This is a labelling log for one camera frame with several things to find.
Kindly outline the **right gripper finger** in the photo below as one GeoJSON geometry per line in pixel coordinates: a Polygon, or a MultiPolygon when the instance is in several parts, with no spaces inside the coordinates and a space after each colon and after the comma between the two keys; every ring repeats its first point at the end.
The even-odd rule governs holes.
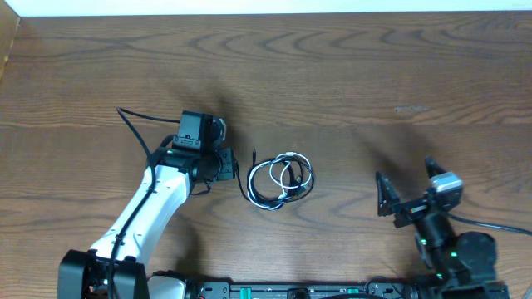
{"type": "Polygon", "coordinates": [[[390,180],[381,172],[376,172],[377,184],[377,215],[379,217],[389,216],[395,213],[394,206],[400,203],[390,180]]]}
{"type": "Polygon", "coordinates": [[[424,163],[429,179],[446,173],[446,170],[443,169],[431,156],[425,157],[424,163]]]}

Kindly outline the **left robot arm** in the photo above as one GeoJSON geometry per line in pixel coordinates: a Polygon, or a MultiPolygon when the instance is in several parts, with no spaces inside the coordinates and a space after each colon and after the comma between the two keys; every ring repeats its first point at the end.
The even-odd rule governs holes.
{"type": "Polygon", "coordinates": [[[236,176],[234,152],[223,147],[227,125],[219,117],[183,111],[176,133],[147,150],[139,188],[121,215],[85,251],[71,250],[58,268],[59,298],[194,298],[184,278],[146,266],[170,219],[195,195],[195,185],[236,176]]]}

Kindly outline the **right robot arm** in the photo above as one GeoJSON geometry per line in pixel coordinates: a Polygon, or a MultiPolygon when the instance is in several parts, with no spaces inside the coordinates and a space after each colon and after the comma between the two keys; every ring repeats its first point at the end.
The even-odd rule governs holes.
{"type": "Polygon", "coordinates": [[[394,217],[396,228],[412,225],[416,245],[426,267],[434,273],[415,277],[404,286],[405,298],[496,299],[508,298],[509,288],[497,280],[496,241],[487,233],[456,233],[449,212],[463,193],[463,181],[425,158],[429,186],[424,194],[403,201],[389,178],[375,174],[377,215],[394,217]]]}

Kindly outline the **cardboard panel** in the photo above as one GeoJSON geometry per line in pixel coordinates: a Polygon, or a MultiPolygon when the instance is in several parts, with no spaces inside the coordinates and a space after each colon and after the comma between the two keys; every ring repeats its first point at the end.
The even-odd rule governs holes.
{"type": "Polygon", "coordinates": [[[1,0],[0,13],[0,77],[3,77],[9,59],[9,53],[12,50],[12,45],[19,28],[20,17],[5,0],[1,0]]]}

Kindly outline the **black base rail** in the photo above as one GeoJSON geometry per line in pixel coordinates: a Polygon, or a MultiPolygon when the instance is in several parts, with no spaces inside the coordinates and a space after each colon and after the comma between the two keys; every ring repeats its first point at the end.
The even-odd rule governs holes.
{"type": "Polygon", "coordinates": [[[195,280],[175,272],[159,272],[148,280],[151,298],[294,299],[294,298],[495,298],[509,299],[509,288],[498,282],[485,286],[450,288],[432,292],[415,282],[375,277],[354,283],[254,283],[195,280]]]}

